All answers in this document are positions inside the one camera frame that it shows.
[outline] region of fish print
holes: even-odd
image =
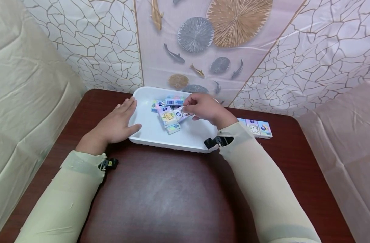
[[[220,91],[221,91],[221,86],[220,86],[220,84],[218,83],[218,82],[216,82],[216,81],[214,81],[215,83],[216,83],[216,89],[215,89],[215,93],[218,95],[219,93],[220,93]]]
[[[231,79],[235,79],[237,76],[239,76],[239,74],[240,74],[240,72],[242,71],[242,69],[243,69],[243,60],[242,60],[242,59],[240,59],[240,67],[239,67],[239,69],[238,69],[238,70],[236,70],[236,71],[234,72],[234,74],[232,75]]]
[[[152,0],[151,3],[151,18],[153,19],[154,25],[158,30],[162,30],[162,18],[163,13],[159,12],[158,0]]]
[[[204,78],[205,75],[203,74],[203,71],[202,70],[198,70],[197,68],[195,68],[193,66],[193,64],[190,66],[191,69],[193,69],[200,77]]]
[[[163,44],[165,46],[166,52],[169,53],[169,55],[174,61],[179,62],[179,63],[185,63],[185,60],[180,56],[179,53],[178,54],[172,53],[171,51],[169,51],[169,48],[167,48],[167,44],[166,43],[163,43]]]

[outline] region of brown table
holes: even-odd
[[[80,138],[131,95],[85,94],[0,233],[13,242],[40,195]],[[354,242],[298,122],[288,116],[229,110],[270,123],[259,139],[289,181],[323,242]],[[80,242],[256,242],[251,211],[233,172],[217,151],[199,154],[137,145],[111,145],[121,162],[98,190]]]

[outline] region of plastic tray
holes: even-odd
[[[168,135],[158,114],[151,112],[152,100],[164,100],[167,95],[188,97],[190,93],[154,87],[141,87],[134,92],[133,96],[138,105],[129,125],[141,123],[142,128],[129,138],[131,142],[199,153],[210,153],[218,149],[216,146],[208,150],[204,145],[206,139],[215,138],[217,135],[216,126],[205,120],[193,121],[192,118],[188,118],[181,123],[180,131]]]

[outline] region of gold fish print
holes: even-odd
[[[195,68],[193,66],[193,64],[190,66],[191,69],[193,69],[200,77],[204,78],[205,75],[203,74],[203,71],[202,70],[198,70],[197,68]]]
[[[162,17],[163,13],[159,12],[158,0],[151,0],[151,18],[153,19],[154,25],[158,30],[162,30]]]

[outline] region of beige arm sleeve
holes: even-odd
[[[75,243],[90,204],[103,181],[98,165],[105,154],[70,152],[60,171],[44,191],[15,242]]]
[[[284,175],[249,130],[235,123],[220,130],[219,136],[234,137],[220,154],[251,207],[260,242],[320,242]]]

